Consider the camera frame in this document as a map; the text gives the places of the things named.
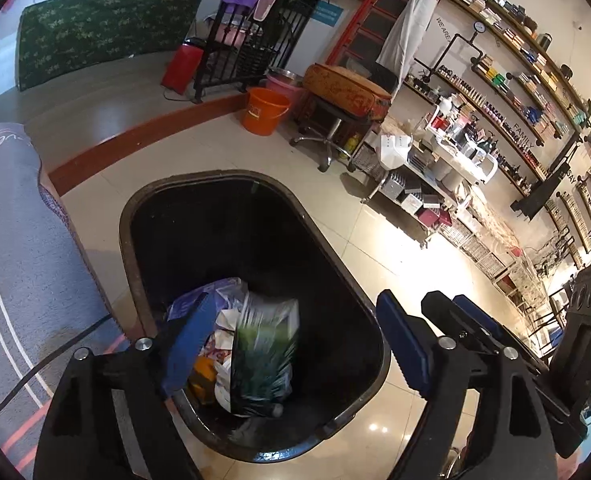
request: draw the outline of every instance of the rolling stool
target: rolling stool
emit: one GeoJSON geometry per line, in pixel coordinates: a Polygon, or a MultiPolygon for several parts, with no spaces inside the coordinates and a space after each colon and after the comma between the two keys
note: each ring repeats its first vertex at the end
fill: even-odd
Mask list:
{"type": "Polygon", "coordinates": [[[291,146],[295,146],[301,140],[313,140],[314,142],[321,142],[322,144],[324,144],[327,147],[327,156],[326,156],[326,159],[318,166],[318,170],[320,170],[320,171],[322,171],[322,173],[324,173],[326,170],[328,170],[329,166],[331,165],[331,161],[333,160],[333,150],[331,150],[331,148],[335,148],[336,150],[338,150],[338,152],[344,153],[349,159],[351,159],[351,154],[349,152],[347,152],[347,150],[345,150],[342,146],[339,146],[338,144],[333,142],[333,136],[338,131],[338,128],[342,124],[342,121],[352,122],[356,125],[368,124],[368,123],[372,123],[373,121],[368,116],[360,118],[360,117],[356,117],[354,115],[351,115],[348,111],[342,110],[342,108],[339,108],[336,105],[329,103],[328,101],[322,99],[321,97],[319,97],[317,95],[313,95],[312,98],[315,100],[316,106],[323,108],[328,113],[333,115],[333,117],[336,118],[335,121],[333,122],[333,126],[331,126],[331,129],[329,130],[328,134],[326,134],[326,136],[324,136],[324,135],[318,133],[312,127],[304,125],[299,130],[299,132],[301,134],[305,134],[305,133],[308,133],[309,131],[313,131],[317,135],[315,135],[315,136],[302,135],[300,137],[295,137],[295,138],[289,140],[289,144],[291,144],[291,146]]]}

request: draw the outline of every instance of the pink bucket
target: pink bucket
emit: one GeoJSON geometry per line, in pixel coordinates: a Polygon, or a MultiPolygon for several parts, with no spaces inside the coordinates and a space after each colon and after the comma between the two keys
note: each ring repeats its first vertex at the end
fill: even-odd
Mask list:
{"type": "Polygon", "coordinates": [[[289,107],[289,115],[291,116],[294,113],[296,114],[300,108],[300,104],[302,98],[304,97],[304,94],[306,93],[306,90],[301,86],[292,86],[287,85],[286,83],[282,83],[281,81],[278,81],[278,79],[275,79],[271,75],[267,75],[266,79],[267,89],[273,90],[274,92],[278,92],[279,94],[286,96],[291,102],[291,106],[289,107]]]}

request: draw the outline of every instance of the plastic bag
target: plastic bag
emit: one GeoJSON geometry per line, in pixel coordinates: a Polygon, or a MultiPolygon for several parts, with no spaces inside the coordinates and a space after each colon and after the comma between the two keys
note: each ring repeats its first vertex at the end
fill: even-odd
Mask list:
{"type": "Polygon", "coordinates": [[[195,300],[203,292],[207,294],[215,293],[214,300],[217,313],[225,308],[242,310],[244,298],[246,297],[246,283],[239,278],[226,278],[208,283],[199,288],[194,288],[191,292],[182,294],[182,296],[171,304],[166,315],[166,320],[171,321],[172,319],[186,316],[191,306],[195,303],[195,300]]]}
{"type": "Polygon", "coordinates": [[[282,401],[291,393],[299,325],[297,300],[246,295],[233,341],[231,413],[282,415],[282,401]]]}

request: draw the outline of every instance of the trash can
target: trash can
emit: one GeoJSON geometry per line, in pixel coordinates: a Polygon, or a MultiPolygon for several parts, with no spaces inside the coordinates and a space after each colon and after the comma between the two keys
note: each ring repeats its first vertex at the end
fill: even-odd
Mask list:
{"type": "Polygon", "coordinates": [[[120,219],[134,305],[155,336],[181,294],[239,276],[251,291],[299,300],[293,392],[279,418],[242,418],[174,395],[189,430],[244,462],[294,458],[333,436],[383,385],[391,352],[374,308],[295,196],[265,175],[208,171],[139,190],[120,219]]]}

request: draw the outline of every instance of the chair base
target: chair base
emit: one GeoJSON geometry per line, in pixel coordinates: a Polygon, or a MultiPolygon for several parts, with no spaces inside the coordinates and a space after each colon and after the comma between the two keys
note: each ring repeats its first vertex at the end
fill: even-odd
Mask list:
{"type": "MultiPolygon", "coordinates": [[[[343,153],[349,159],[351,159],[351,154],[347,150],[342,148],[342,146],[337,145],[332,140],[333,135],[335,134],[335,132],[339,128],[340,123],[341,123],[341,121],[337,120],[336,124],[333,125],[329,134],[326,137],[302,135],[300,137],[294,137],[293,139],[289,140],[289,144],[291,144],[291,146],[295,146],[301,140],[312,140],[313,142],[321,142],[322,144],[324,144],[327,148],[327,153],[326,153],[326,157],[322,160],[322,162],[318,166],[318,170],[322,171],[322,173],[325,173],[325,171],[328,170],[329,166],[331,165],[331,162],[333,161],[333,148],[335,148],[336,150],[338,150],[338,152],[343,153]]],[[[304,133],[304,132],[309,132],[311,130],[312,130],[312,128],[309,128],[308,126],[304,126],[304,127],[300,128],[298,131],[300,133],[304,133]]]]}

